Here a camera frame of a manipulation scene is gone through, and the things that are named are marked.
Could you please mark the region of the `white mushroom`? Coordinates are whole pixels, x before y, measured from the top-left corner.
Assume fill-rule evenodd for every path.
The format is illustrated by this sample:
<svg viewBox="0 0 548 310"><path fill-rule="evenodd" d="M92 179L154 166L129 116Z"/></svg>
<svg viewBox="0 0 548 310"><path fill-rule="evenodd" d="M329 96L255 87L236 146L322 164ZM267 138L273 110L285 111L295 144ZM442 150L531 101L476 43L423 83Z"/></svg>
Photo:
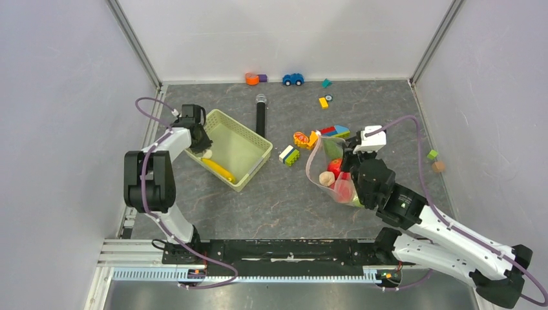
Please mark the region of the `white mushroom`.
<svg viewBox="0 0 548 310"><path fill-rule="evenodd" d="M201 158L211 159L212 155L213 152L211 151L211 149L206 149L205 151L203 151Z"/></svg>

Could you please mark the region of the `red tomato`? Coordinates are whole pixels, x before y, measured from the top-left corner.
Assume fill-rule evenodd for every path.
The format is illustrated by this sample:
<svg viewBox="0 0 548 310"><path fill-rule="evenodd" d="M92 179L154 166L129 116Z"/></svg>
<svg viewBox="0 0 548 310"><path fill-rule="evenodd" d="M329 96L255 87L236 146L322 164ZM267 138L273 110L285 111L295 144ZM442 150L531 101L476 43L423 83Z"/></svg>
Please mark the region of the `red tomato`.
<svg viewBox="0 0 548 310"><path fill-rule="evenodd" d="M338 179L341 173L342 161L343 160L341 158L336 158L331 160L327 166L327 171L331 172L335 179Z"/></svg>

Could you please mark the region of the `clear polka dot zip bag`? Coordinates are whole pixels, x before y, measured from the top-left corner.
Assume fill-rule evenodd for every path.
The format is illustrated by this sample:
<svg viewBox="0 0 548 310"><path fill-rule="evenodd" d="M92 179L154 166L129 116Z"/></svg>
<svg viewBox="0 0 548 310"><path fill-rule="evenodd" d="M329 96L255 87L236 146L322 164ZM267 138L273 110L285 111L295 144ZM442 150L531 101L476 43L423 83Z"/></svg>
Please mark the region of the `clear polka dot zip bag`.
<svg viewBox="0 0 548 310"><path fill-rule="evenodd" d="M349 172L343 172L344 140L319 136L305 166L307 178L335 203L363 207Z"/></svg>

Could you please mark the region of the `tan mushroom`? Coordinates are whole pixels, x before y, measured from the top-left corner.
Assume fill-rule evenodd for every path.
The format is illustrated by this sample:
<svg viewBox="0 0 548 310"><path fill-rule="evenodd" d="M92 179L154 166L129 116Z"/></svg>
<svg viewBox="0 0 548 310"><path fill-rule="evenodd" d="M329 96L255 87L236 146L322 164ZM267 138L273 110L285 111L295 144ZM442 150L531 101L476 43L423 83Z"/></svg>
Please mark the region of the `tan mushroom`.
<svg viewBox="0 0 548 310"><path fill-rule="evenodd" d="M335 183L335 181L336 179L331 172L324 171L319 175L319 183L323 187L331 187Z"/></svg>

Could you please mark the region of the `green cabbage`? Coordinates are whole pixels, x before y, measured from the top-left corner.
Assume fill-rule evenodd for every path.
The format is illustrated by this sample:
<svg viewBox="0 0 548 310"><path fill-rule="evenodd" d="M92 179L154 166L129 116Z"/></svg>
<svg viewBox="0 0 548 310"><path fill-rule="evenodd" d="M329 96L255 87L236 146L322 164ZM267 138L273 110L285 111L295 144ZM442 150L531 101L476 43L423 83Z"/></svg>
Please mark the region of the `green cabbage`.
<svg viewBox="0 0 548 310"><path fill-rule="evenodd" d="M352 199L348 202L349 205L353 207L364 207L364 205L360 202L358 195L354 194Z"/></svg>

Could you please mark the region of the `long green cucumber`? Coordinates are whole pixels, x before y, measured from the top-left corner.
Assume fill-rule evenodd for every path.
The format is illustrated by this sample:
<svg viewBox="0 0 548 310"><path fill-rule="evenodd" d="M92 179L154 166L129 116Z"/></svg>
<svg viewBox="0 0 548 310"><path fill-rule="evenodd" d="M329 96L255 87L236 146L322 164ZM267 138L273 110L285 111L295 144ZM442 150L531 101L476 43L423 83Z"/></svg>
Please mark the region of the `long green cucumber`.
<svg viewBox="0 0 548 310"><path fill-rule="evenodd" d="M342 138L325 138L322 141L322 146L329 161L341 159L344 154L345 140Z"/></svg>

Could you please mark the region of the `red peach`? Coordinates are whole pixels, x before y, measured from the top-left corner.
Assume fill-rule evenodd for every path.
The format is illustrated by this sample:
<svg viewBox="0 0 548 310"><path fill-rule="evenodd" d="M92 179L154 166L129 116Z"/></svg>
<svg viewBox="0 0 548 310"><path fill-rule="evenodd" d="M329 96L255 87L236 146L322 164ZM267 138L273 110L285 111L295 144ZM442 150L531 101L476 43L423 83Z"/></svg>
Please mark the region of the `red peach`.
<svg viewBox="0 0 548 310"><path fill-rule="evenodd" d="M339 203L350 203L355 196L355 189L352 178L348 172L341 172L339 177L333 183L332 189L335 191L334 198Z"/></svg>

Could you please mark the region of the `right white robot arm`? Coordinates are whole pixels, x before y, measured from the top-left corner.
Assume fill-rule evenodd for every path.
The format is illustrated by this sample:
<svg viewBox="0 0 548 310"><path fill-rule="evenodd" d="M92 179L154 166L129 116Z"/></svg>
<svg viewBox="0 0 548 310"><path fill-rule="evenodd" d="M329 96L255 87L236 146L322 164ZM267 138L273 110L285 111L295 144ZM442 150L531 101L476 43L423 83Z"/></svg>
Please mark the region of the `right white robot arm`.
<svg viewBox="0 0 548 310"><path fill-rule="evenodd" d="M495 242L461 225L396 183L395 172L360 142L342 142L341 176L353 183L359 205L387 223L373 246L375 259L423 265L468 284L494 305L514 308L522 298L532 250Z"/></svg>

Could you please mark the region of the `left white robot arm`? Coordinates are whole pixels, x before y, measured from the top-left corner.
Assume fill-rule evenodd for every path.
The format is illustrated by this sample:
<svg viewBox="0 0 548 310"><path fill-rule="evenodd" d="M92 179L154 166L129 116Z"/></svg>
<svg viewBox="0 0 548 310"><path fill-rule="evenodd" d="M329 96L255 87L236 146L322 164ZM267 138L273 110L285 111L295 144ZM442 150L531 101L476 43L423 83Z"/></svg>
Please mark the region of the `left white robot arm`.
<svg viewBox="0 0 548 310"><path fill-rule="evenodd" d="M185 150L201 153L211 148L206 110L200 105L182 105L176 119L149 146L126 152L123 158L123 199L126 206L150 218L171 243L180 243L178 254L187 263L203 255L203 246L193 240L195 227L176 206L173 160Z"/></svg>

